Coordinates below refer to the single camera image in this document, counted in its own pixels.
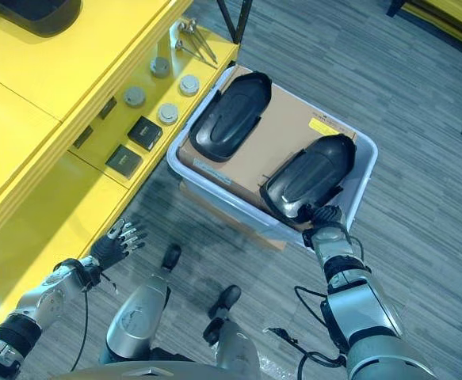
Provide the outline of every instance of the wire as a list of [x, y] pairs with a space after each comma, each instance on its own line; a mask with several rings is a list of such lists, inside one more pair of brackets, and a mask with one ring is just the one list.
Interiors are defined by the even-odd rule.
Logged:
[[316, 291], [311, 291], [310, 289], [307, 289], [306, 287], [294, 287], [294, 292], [296, 293], [297, 295], [297, 298], [301, 301], [301, 303], [303, 304], [304, 307], [306, 307], [306, 309], [308, 310], [308, 312], [317, 320], [320, 322], [320, 324], [322, 326], [324, 326], [326, 329], [327, 329], [327, 326], [326, 326], [326, 322], [323, 321], [323, 319], [321, 317], [319, 317], [315, 311], [313, 311], [313, 309], [304, 301], [303, 297], [301, 297], [301, 294], [299, 293], [299, 291], [304, 291], [305, 293], [308, 293], [310, 295], [317, 295], [319, 297], [322, 297], [322, 298], [326, 298], [327, 296], [323, 293], [318, 293]]
[[268, 330], [276, 334], [277, 336], [279, 336], [281, 339], [285, 340], [287, 343], [293, 346], [297, 351], [303, 354], [303, 357], [301, 358], [300, 363], [297, 368], [298, 380], [303, 379], [303, 368], [304, 368], [304, 364], [306, 363], [308, 359], [310, 359], [311, 361], [321, 366], [327, 367], [327, 368], [338, 368], [338, 367], [345, 365], [346, 363], [345, 356], [343, 356], [342, 354], [340, 354], [338, 358], [336, 359], [331, 359], [317, 351], [310, 351], [310, 352], [306, 351], [304, 348], [298, 345], [297, 339], [291, 338], [289, 336], [289, 334], [287, 333], [287, 331], [285, 331], [285, 329], [274, 328], [274, 329], [268, 329]]
[[71, 368], [71, 372], [76, 368], [76, 366], [79, 363], [79, 360], [81, 359], [82, 350], [84, 349], [86, 343], [86, 335], [88, 333], [88, 291], [83, 291], [83, 293], [85, 295], [85, 332], [82, 335], [81, 348], [79, 348], [78, 357]]
[[[310, 295], [316, 295], [321, 298], [327, 298], [327, 295], [324, 293], [319, 293], [318, 291], [311, 291], [310, 289], [307, 289], [306, 287], [300, 287], [300, 286], [295, 286], [294, 287], [294, 292], [296, 293], [297, 298], [301, 301], [303, 306], [308, 310], [308, 312], [322, 325], [327, 329], [326, 322], [319, 317], [315, 311], [306, 303], [304, 298], [301, 296], [300, 291], [304, 291], [305, 293], [308, 293]], [[297, 367], [297, 380], [303, 380], [303, 369], [304, 369], [304, 364], [307, 362], [307, 360], [311, 360], [312, 362], [315, 362], [321, 366], [328, 367], [328, 368], [338, 368], [341, 366], [345, 366], [346, 364], [346, 358], [345, 356], [340, 353], [340, 355], [336, 359], [331, 359], [321, 352], [317, 351], [306, 351], [304, 348], [298, 345], [298, 341], [296, 339], [293, 339], [289, 336], [287, 331], [284, 329], [269, 329], [276, 335], [278, 335], [281, 339], [285, 340], [287, 343], [289, 343], [291, 346], [293, 346], [296, 350], [301, 352], [303, 354], [303, 357], [300, 360], [300, 363], [298, 364]]]
[[361, 261], [365, 262], [365, 247], [363, 247], [363, 243], [355, 236], [350, 235], [349, 237], [359, 245], [359, 249], [361, 250]]

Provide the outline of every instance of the yellow shelf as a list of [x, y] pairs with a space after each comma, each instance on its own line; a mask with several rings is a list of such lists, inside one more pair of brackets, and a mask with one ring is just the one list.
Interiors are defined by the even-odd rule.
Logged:
[[[60, 122], [0, 84], [0, 193]], [[7, 160], [14, 154], [18, 160]]]
[[[171, 48], [167, 50], [171, 53], [173, 74], [164, 79], [152, 78], [149, 62], [157, 51], [152, 48], [142, 59], [137, 59], [132, 75], [121, 81], [124, 84], [117, 87], [116, 92], [108, 93], [100, 107], [94, 109], [93, 118], [84, 124], [92, 126], [93, 134], [79, 149], [65, 150], [47, 174], [37, 181], [32, 192], [22, 198], [12, 216], [2, 223], [0, 323], [14, 309], [21, 295], [38, 285], [56, 263], [68, 257], [82, 257], [88, 252], [162, 159], [170, 142], [221, 73], [236, 60], [238, 45], [201, 30], [218, 56], [216, 69]], [[175, 40], [176, 25], [170, 32]], [[196, 75], [200, 80], [200, 90], [194, 97], [185, 97], [178, 89], [180, 78], [186, 74]], [[123, 103], [123, 91], [132, 84], [141, 85], [147, 91], [147, 101], [142, 108], [128, 108]], [[104, 120], [95, 117], [113, 95], [118, 100], [115, 108]], [[127, 133], [140, 115], [161, 125], [156, 112], [158, 106], [167, 101], [178, 106], [179, 119], [174, 125], [162, 127], [163, 135], [155, 148], [147, 152], [128, 140]], [[33, 109], [37, 110], [34, 115], [45, 115], [38, 108]], [[105, 166], [120, 143], [143, 158], [130, 180]]]
[[[50, 38], [0, 17], [0, 84], [31, 104], [19, 125], [30, 113], [52, 118], [40, 130], [22, 129], [15, 149], [0, 139], [1, 160], [13, 168], [0, 175], [0, 228], [190, 3], [85, 0], [76, 22]], [[5, 120], [0, 115], [0, 135], [17, 135]]]
[[462, 41], [462, 0], [406, 2], [402, 10], [412, 13]]
[[127, 189], [66, 152], [0, 229], [0, 323], [54, 265], [78, 257]]
[[[174, 44], [178, 38], [177, 24], [170, 29], [172, 44], [168, 53], [172, 62], [171, 75], [168, 78], [156, 78], [150, 72], [150, 61], [157, 56], [157, 48], [152, 49], [141, 60], [132, 76], [125, 81], [124, 85], [115, 94], [117, 104], [105, 117], [97, 117], [90, 125], [93, 133], [80, 148], [71, 147], [70, 151], [78, 155], [82, 160], [113, 178], [127, 188], [131, 188], [138, 181], [143, 180], [145, 171], [148, 171], [151, 163], [156, 162], [164, 155], [169, 142], [183, 127], [189, 115], [193, 112], [200, 100], [211, 89], [212, 84], [221, 75], [228, 63], [235, 59], [238, 46], [234, 45], [215, 33], [200, 28], [208, 44], [215, 52], [220, 66], [215, 69], [183, 51], [176, 51]], [[200, 90], [193, 97], [183, 95], [179, 89], [181, 78], [187, 74], [197, 76], [200, 82]], [[124, 103], [124, 92], [130, 86], [139, 86], [146, 93], [146, 102], [141, 108], [130, 108]], [[172, 103], [178, 107], [179, 117], [177, 123], [165, 125], [158, 119], [158, 108], [164, 103]], [[155, 144], [152, 151], [148, 152], [140, 145], [130, 140], [127, 133], [132, 129], [140, 116], [144, 116], [162, 128], [162, 137]], [[105, 163], [120, 145], [124, 145], [142, 159], [142, 165], [128, 179], [117, 171], [109, 168]]]

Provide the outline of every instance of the cardboard box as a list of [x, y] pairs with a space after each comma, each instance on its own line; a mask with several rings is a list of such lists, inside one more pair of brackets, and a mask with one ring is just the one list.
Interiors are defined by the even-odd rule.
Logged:
[[238, 220], [232, 218], [230, 215], [227, 215], [219, 208], [216, 208], [207, 200], [200, 198], [197, 194], [193, 194], [190, 190], [187, 189], [185, 182], [183, 180], [180, 182], [180, 192], [188, 199], [197, 203], [199, 206], [204, 207], [206, 210], [214, 214], [217, 218], [223, 220], [226, 224], [234, 228], [235, 230], [245, 234], [247, 237], [252, 239], [256, 244], [266, 247], [273, 248], [279, 251], [283, 251], [287, 243], [285, 241], [266, 239], [265, 237], [257, 234], [254, 230], [248, 226], [240, 223]]
[[[235, 78], [248, 73], [248, 69], [237, 66], [221, 87], [222, 92]], [[261, 120], [230, 160], [214, 162], [206, 158], [188, 138], [178, 149], [178, 158], [210, 181], [274, 216], [259, 188], [294, 154], [324, 135], [339, 133], [355, 141], [355, 133], [349, 128], [273, 83], [271, 101]]]

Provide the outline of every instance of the yellow label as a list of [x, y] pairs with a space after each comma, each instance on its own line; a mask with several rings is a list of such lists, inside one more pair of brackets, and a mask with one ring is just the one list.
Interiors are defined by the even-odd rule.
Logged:
[[308, 124], [311, 129], [321, 133], [324, 136], [331, 136], [337, 135], [340, 132], [336, 131], [335, 129], [331, 128], [329, 125], [323, 123], [320, 120], [317, 120], [315, 117], [312, 117], [310, 123]]

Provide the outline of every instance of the plastic bin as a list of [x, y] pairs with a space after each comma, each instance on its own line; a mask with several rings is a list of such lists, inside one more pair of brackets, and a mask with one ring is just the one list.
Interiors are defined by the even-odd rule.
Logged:
[[[232, 68], [223, 72], [206, 98], [203, 99], [196, 111], [190, 116], [183, 130], [170, 144], [167, 151], [167, 162], [176, 173], [184, 178], [188, 190], [207, 200], [241, 223], [256, 230], [258, 234], [268, 239], [289, 241], [304, 246], [303, 238], [299, 231], [286, 226], [273, 216], [266, 214], [264, 211], [257, 209], [255, 206], [221, 188], [215, 182], [183, 165], [178, 159], [178, 147], [184, 142], [197, 117], [208, 106], [218, 88], [229, 77], [231, 72]], [[355, 142], [357, 147], [356, 161], [353, 170], [341, 183], [343, 191], [332, 199], [330, 204], [338, 205], [342, 208], [347, 217], [347, 229], [350, 229], [373, 166], [375, 165], [378, 149], [376, 144], [367, 135], [347, 124], [346, 126], [355, 131], [357, 135]]]

